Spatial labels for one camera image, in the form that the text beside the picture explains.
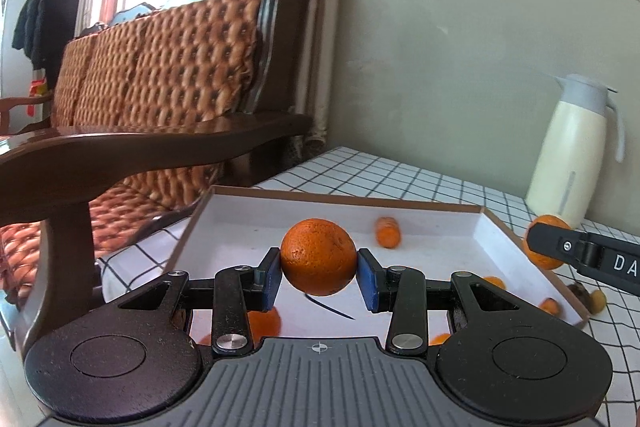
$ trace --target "thermos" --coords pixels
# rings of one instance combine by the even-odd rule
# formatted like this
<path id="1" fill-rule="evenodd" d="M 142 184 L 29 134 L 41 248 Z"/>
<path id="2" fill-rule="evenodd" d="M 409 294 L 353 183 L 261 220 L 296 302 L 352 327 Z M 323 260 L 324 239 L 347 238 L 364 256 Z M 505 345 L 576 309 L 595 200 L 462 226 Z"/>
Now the thermos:
<path id="1" fill-rule="evenodd" d="M 625 157 L 625 128 L 609 96 L 615 90 L 581 74 L 555 78 L 562 97 L 546 131 L 526 202 L 538 216 L 554 214 L 574 229 L 584 219 L 602 167 L 607 107 L 618 118 L 618 162 Z"/>

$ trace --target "brown cushion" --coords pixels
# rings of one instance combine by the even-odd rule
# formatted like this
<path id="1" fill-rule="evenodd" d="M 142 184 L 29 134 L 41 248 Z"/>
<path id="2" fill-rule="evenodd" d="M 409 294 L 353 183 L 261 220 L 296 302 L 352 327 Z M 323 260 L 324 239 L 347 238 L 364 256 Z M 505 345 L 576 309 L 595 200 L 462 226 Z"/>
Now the brown cushion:
<path id="1" fill-rule="evenodd" d="M 94 52 L 74 112 L 74 125 L 118 125 L 124 97 L 145 46 L 148 18 L 107 28 L 95 36 Z"/>
<path id="2" fill-rule="evenodd" d="M 188 125 L 236 110 L 254 73 L 261 0 L 203 0 L 155 12 L 120 123 Z M 194 201 L 220 166 L 144 172 L 124 183 L 172 208 Z"/>
<path id="3" fill-rule="evenodd" d="M 94 229 L 95 256 L 122 247 L 147 220 L 167 211 L 125 185 L 111 187 L 89 203 Z M 40 222 L 0 228 L 0 287 L 15 301 L 26 298 L 33 286 L 40 256 Z"/>
<path id="4" fill-rule="evenodd" d="M 51 109 L 51 126 L 73 125 L 73 116 L 80 89 L 84 84 L 89 63 L 94 54 L 97 34 L 76 39 L 65 47 L 65 54 L 56 84 Z"/>

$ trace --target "black jacket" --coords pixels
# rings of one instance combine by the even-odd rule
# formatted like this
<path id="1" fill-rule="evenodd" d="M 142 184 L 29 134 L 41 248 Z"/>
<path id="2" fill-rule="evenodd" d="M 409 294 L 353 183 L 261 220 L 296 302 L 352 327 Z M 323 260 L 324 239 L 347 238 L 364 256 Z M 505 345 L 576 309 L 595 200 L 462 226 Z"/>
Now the black jacket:
<path id="1" fill-rule="evenodd" d="M 12 47 L 24 50 L 34 70 L 45 70 L 49 89 L 56 87 L 77 13 L 78 0 L 27 0 L 18 16 Z"/>
<path id="2" fill-rule="evenodd" d="M 60 73 L 62 55 L 74 38 L 79 0 L 45 0 L 40 49 L 47 74 L 47 87 L 54 89 Z"/>
<path id="3" fill-rule="evenodd" d="M 27 0 L 15 23 L 12 47 L 16 50 L 24 49 L 24 54 L 31 59 L 34 70 L 44 68 L 44 58 L 40 48 L 44 7 L 45 0 Z"/>

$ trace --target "checkered tablecloth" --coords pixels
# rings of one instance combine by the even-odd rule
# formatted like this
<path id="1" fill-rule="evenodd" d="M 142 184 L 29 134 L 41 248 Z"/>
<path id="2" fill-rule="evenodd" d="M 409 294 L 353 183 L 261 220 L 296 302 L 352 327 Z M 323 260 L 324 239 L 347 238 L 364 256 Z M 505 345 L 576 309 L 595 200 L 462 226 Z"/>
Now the checkered tablecloth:
<path id="1" fill-rule="evenodd" d="M 267 180 L 258 188 L 371 198 L 471 203 L 489 208 L 518 236 L 535 218 L 522 198 L 437 172 L 338 147 Z M 100 261 L 102 288 L 110 301 L 162 273 L 188 220 L 161 230 L 133 247 Z M 585 220 L 580 229 L 640 245 L 640 237 Z M 567 284 L 580 281 L 601 288 L 607 308 L 592 317 L 584 331 L 599 341 L 613 363 L 613 382 L 597 418 L 608 427 L 634 427 L 640 405 L 640 299 L 577 274 L 570 266 L 556 273 Z"/>

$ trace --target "white box tray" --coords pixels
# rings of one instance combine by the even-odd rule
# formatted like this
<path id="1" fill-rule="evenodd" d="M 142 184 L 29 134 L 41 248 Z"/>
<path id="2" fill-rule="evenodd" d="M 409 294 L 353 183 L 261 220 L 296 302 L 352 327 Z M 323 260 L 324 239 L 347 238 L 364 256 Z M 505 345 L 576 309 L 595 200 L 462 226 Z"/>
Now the white box tray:
<path id="1" fill-rule="evenodd" d="M 376 243 L 374 223 L 381 216 L 392 216 L 400 225 L 402 243 L 394 250 Z M 569 324 L 582 327 L 588 320 L 587 310 L 564 283 L 531 264 L 520 239 L 491 211 L 474 205 L 215 187 L 194 213 L 166 269 L 208 279 L 230 266 L 257 266 L 292 225 L 309 217 L 343 227 L 356 248 L 368 248 L 383 267 L 410 266 L 439 280 L 449 280 L 458 270 L 498 276 L 508 291 L 534 305 L 554 298 Z M 378 337 L 385 344 L 391 313 L 368 312 L 355 278 L 337 294 L 316 299 L 353 320 L 309 301 L 283 277 L 275 301 L 281 336 Z M 210 311 L 194 313 L 194 340 L 210 333 L 210 316 Z M 449 331 L 446 312 L 429 312 L 428 319 L 430 338 Z"/>

